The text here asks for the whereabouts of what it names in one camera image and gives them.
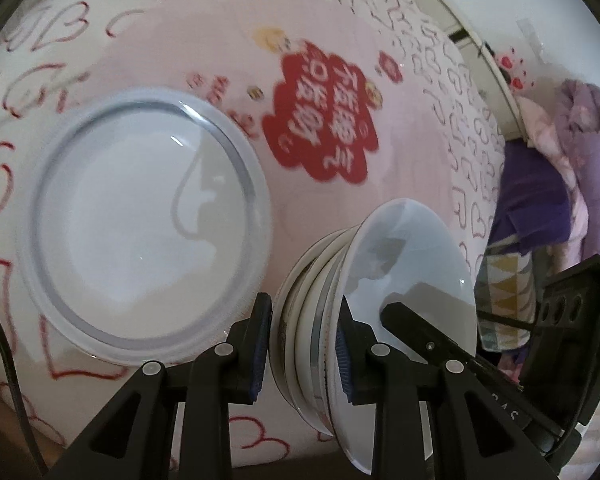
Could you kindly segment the dark purple pillow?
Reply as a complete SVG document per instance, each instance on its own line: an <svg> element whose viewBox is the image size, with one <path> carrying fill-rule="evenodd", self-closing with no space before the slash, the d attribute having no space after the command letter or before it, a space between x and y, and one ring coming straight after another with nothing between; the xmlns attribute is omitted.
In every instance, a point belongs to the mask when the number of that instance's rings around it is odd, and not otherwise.
<svg viewBox="0 0 600 480"><path fill-rule="evenodd" d="M560 173L523 140L508 141L490 252L525 255L565 242L570 232L571 202Z"/></svg>

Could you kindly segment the blue-rimmed white plate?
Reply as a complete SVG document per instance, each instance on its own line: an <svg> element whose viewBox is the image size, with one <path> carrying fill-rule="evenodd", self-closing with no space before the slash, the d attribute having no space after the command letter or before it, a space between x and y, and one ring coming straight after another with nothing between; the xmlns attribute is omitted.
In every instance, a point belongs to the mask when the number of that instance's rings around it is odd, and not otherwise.
<svg viewBox="0 0 600 480"><path fill-rule="evenodd" d="M136 88L72 113L26 173L23 281L82 351L182 362L248 312L272 245L258 156L210 103Z"/></svg>

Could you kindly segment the white bed headboard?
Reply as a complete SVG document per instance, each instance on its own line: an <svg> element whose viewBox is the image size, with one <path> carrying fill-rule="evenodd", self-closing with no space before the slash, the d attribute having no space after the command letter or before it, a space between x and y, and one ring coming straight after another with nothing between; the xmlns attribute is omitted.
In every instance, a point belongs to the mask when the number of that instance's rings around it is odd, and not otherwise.
<svg viewBox="0 0 600 480"><path fill-rule="evenodd" d="M488 45L460 14L448 6L445 12L449 16L444 19L443 30L460 50L471 79L502 135L506 140L525 139L527 133L518 104Z"/></svg>

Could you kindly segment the purple folded quilt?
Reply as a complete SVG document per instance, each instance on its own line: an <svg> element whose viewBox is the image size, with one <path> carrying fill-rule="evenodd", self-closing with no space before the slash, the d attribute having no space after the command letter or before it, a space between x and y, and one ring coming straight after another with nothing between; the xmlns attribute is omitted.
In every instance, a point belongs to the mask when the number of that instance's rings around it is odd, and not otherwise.
<svg viewBox="0 0 600 480"><path fill-rule="evenodd" d="M600 88L568 79L558 88L553 114L524 96L516 99L528 145L564 179L571 200L571 231L554 246L556 269L600 255Z"/></svg>

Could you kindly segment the white heart-pattern blanket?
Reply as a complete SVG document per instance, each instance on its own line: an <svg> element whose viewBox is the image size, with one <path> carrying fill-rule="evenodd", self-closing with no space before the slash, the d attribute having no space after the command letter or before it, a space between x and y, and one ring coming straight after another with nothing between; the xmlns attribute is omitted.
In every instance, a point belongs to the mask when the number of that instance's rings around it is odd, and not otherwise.
<svg viewBox="0 0 600 480"><path fill-rule="evenodd" d="M50 466L143 364L82 351L46 321L23 281L18 226L26 173L50 133L81 101L91 67L129 18L168 0L28 0L0 31L0 424L19 422ZM475 284L504 164L504 141L460 50L416 0L329 0L362 18L419 84L442 129L451 169L452 217L443 220ZM270 357L257 402L230 409L236 466L277 462L339 445L307 424L274 382Z"/></svg>

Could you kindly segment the pink round printed mat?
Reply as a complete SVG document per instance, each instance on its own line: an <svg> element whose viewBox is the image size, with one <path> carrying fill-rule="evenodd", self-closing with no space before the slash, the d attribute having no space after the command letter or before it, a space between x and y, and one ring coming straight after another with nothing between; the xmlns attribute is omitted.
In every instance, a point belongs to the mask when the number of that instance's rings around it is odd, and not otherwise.
<svg viewBox="0 0 600 480"><path fill-rule="evenodd" d="M388 200L452 217L448 151L419 84L336 2L168 0L124 21L79 98L133 87L198 96L250 141L272 200L268 292L314 242Z"/></svg>

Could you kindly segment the large white bowl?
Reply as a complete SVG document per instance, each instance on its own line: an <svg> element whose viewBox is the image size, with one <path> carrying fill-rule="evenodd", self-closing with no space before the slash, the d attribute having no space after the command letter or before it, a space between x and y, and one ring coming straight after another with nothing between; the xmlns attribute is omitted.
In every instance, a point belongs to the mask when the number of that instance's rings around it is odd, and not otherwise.
<svg viewBox="0 0 600 480"><path fill-rule="evenodd" d="M460 246L427 206L398 198L375 209L344 254L332 304L325 358L328 412L343 453L364 474L372 471L375 408L354 406L343 391L335 344L340 301L376 339L424 362L380 322L386 304L400 301L472 356L477 349L474 282Z"/></svg>

